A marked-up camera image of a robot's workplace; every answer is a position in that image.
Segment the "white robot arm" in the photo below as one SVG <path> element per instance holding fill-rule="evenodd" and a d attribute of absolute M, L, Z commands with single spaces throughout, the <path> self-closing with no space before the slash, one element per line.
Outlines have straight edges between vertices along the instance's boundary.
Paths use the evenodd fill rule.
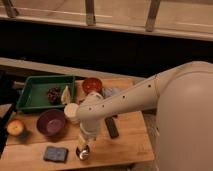
<path fill-rule="evenodd" d="M 77 110 L 81 135 L 96 137 L 108 116 L 152 108 L 158 171 L 213 171 L 213 63 L 177 66 L 106 99 L 87 96 Z"/>

